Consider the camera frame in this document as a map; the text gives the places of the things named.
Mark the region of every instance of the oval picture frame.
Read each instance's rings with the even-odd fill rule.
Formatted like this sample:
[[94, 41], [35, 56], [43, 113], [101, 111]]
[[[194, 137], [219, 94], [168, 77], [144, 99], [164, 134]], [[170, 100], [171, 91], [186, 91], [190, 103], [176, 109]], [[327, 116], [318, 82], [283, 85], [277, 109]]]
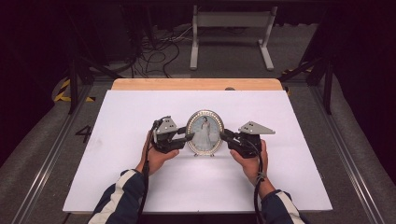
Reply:
[[187, 144], [196, 156], [214, 156], [222, 143], [220, 132], [224, 132], [220, 116], [211, 110], [199, 110], [187, 122], [186, 134], [194, 133]]

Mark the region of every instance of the sleeve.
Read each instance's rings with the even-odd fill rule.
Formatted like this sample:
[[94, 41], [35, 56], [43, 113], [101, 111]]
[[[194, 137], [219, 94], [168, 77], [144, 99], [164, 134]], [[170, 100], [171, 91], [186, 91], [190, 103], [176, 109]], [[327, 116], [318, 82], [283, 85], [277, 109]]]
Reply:
[[143, 175], [135, 170], [121, 173], [93, 210], [89, 224], [136, 223], [145, 186]]
[[290, 195], [280, 189], [262, 199], [262, 216], [268, 224], [309, 223], [294, 206]]

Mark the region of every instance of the dark background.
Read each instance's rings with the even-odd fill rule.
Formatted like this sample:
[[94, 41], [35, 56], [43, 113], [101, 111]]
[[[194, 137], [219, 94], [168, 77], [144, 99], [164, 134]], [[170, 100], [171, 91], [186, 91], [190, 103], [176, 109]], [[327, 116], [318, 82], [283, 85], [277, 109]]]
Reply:
[[[341, 48], [333, 55], [334, 73], [359, 125], [395, 182], [396, 35], [392, 29], [396, 16], [391, 9], [378, 1], [349, 2], [334, 9], [311, 41], [305, 59], [333, 49], [337, 36], [332, 29], [342, 27]], [[326, 7], [279, 7], [276, 24], [319, 23], [325, 11]], [[0, 165], [53, 107], [53, 88], [67, 76], [73, 54], [64, 32], [74, 38], [72, 43], [81, 55], [108, 64], [132, 60], [138, 54], [145, 24], [126, 19], [149, 15], [153, 25], [171, 30], [192, 18], [191, 6], [145, 10], [73, 5], [67, 12], [46, 1], [19, 0], [0, 7]], [[117, 45], [110, 47], [108, 42]]]

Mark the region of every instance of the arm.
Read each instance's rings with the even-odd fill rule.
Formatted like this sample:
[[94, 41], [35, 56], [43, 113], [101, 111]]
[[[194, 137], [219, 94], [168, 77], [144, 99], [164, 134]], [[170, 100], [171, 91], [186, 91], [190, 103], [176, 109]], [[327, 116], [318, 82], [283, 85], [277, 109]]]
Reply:
[[[241, 164], [249, 182], [255, 186], [259, 170], [258, 158], [244, 159], [233, 149], [230, 153]], [[267, 169], [267, 147], [265, 141], [262, 140], [262, 170], [265, 174], [267, 174]], [[291, 202], [289, 194], [275, 189], [268, 176], [260, 184], [259, 196], [262, 199], [262, 216], [267, 223], [307, 223], [306, 220], [301, 219], [301, 214]]]
[[93, 223], [136, 223], [137, 212], [140, 207], [141, 198], [145, 190], [144, 177], [142, 175], [147, 144], [149, 175], [159, 170], [165, 161], [174, 158], [178, 150], [163, 154], [155, 150], [149, 140], [143, 146], [142, 157], [134, 170], [121, 173], [117, 183], [110, 186], [103, 194], [99, 203], [93, 210], [89, 224]]

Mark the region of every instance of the white board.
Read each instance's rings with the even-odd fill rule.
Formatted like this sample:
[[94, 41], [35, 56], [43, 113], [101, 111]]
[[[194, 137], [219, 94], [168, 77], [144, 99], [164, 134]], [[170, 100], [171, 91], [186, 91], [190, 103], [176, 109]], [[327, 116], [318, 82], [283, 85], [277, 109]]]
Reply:
[[[284, 91], [108, 91], [64, 211], [90, 213], [120, 173], [135, 168], [155, 119], [171, 116], [181, 128], [201, 109], [215, 111], [233, 132], [251, 120], [275, 130], [276, 134], [261, 135], [274, 186], [290, 193], [302, 211], [332, 210]], [[215, 157], [194, 157], [186, 144], [149, 178], [144, 212], [253, 212], [253, 186], [229, 151], [223, 143]]]

